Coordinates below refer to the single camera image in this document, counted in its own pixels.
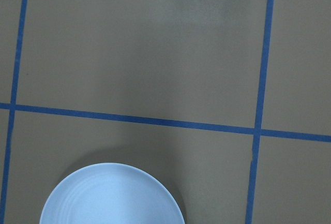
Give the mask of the light blue plate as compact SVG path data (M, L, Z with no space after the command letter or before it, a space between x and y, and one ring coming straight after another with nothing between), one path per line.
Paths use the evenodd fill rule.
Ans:
M40 223L184 223L169 191L148 173L98 163L65 177L51 192Z

